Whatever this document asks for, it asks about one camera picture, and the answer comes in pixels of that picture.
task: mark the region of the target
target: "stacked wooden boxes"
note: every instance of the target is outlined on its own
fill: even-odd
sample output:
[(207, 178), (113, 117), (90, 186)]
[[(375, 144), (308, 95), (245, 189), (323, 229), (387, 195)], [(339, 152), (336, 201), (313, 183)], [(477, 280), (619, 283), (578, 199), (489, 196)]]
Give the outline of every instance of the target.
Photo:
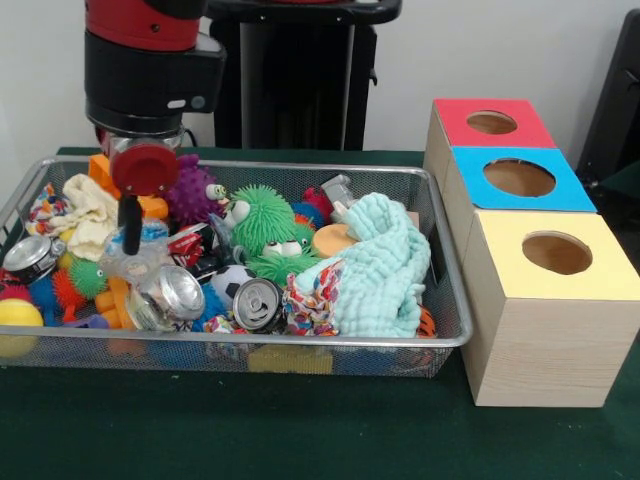
[(436, 100), (425, 168), (473, 307), (476, 404), (602, 406), (640, 328), (640, 278), (531, 104)]

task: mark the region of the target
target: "googly eye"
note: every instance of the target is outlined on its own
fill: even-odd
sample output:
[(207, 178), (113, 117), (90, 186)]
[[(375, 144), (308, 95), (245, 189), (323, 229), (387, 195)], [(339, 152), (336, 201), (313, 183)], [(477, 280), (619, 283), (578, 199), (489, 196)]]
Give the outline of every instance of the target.
[(270, 257), (272, 255), (282, 255), (282, 245), (277, 242), (269, 242), (262, 249), (262, 255)]
[(294, 255), (300, 255), (302, 253), (302, 247), (297, 240), (289, 240), (282, 245), (282, 255), (285, 257), (293, 257)]

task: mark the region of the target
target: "orange toy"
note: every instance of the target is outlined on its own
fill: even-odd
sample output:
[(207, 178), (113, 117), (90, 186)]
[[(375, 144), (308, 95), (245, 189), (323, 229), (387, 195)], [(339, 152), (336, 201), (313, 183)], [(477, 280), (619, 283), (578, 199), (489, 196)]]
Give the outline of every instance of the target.
[(67, 270), (59, 270), (53, 275), (53, 290), (58, 303), (64, 309), (63, 321), (65, 323), (75, 321), (76, 310), (82, 308), (87, 303), (87, 299), (76, 291)]
[[(120, 200), (120, 190), (116, 188), (109, 175), (109, 159), (104, 155), (89, 157), (89, 177), (93, 178), (103, 190), (109, 192), (116, 200)], [(169, 206), (162, 198), (138, 197), (146, 218), (164, 220), (169, 216)]]
[(433, 321), (431, 312), (424, 307), (420, 307), (420, 326), (418, 327), (418, 337), (436, 338), (436, 323)]
[(125, 306), (129, 285), (119, 277), (110, 277), (107, 282), (109, 289), (95, 299), (96, 309), (107, 320), (109, 328), (135, 330)]

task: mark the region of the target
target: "wire basket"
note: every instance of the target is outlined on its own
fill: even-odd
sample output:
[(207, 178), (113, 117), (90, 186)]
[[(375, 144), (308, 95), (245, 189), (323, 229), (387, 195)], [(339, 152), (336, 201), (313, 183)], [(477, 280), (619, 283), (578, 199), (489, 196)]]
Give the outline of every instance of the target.
[[(435, 180), (424, 170), (345, 165), (291, 165), (200, 161), (229, 191), (247, 184), (274, 187), (299, 201), (306, 188), (345, 173), (356, 198), (376, 191), (420, 215), (431, 266), (423, 304), (437, 338), (296, 337), (192, 332), (161, 333), (0, 326), (0, 365), (141, 370), (294, 372), (334, 375), (433, 377), (452, 349), (471, 336), (471, 314)], [(34, 165), (0, 212), (0, 260), (26, 235), (23, 219), (44, 185), (86, 173), (83, 157), (56, 157)], [(79, 316), (95, 313), (93, 307)]]

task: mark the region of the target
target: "yellow ball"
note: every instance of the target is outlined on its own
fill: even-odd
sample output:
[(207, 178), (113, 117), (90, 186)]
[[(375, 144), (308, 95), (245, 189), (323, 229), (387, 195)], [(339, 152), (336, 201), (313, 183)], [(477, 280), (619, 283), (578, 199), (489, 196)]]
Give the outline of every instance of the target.
[[(42, 327), (42, 315), (29, 302), (10, 298), (0, 301), (0, 325)], [(38, 337), (23, 335), (0, 335), (0, 357), (21, 357), (29, 353), (38, 343)]]

